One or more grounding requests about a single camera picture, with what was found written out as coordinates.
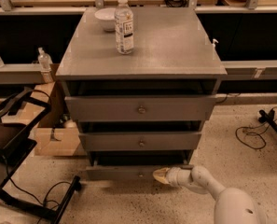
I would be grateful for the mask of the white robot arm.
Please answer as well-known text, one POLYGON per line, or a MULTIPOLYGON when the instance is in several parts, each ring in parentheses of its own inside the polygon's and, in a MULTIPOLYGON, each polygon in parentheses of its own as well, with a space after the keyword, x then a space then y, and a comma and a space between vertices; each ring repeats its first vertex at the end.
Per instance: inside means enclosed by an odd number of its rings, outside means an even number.
POLYGON ((215 200, 214 224, 271 224, 268 215, 249 194, 241 189, 226 188, 203 166, 164 167, 154 171, 153 177, 172 187, 210 193, 215 200))

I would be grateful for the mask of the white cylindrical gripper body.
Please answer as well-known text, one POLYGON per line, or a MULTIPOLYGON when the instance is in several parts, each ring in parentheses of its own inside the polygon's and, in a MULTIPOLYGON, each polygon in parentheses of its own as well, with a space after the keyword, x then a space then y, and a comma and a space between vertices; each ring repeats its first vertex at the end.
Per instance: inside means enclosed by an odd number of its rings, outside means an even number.
POLYGON ((171 168, 166 174, 166 179, 172 187, 187 187, 192 183, 191 171, 180 167, 171 168))

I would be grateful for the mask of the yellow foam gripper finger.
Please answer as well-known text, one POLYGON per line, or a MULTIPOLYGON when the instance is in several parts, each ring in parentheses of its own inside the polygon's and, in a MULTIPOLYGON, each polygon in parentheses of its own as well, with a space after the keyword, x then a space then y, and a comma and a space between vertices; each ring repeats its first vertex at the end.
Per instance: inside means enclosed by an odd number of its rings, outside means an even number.
POLYGON ((168 181, 168 178, 167 178, 168 171, 169 171, 168 167, 160 168, 153 172, 153 177, 161 184, 169 185, 170 182, 168 181))

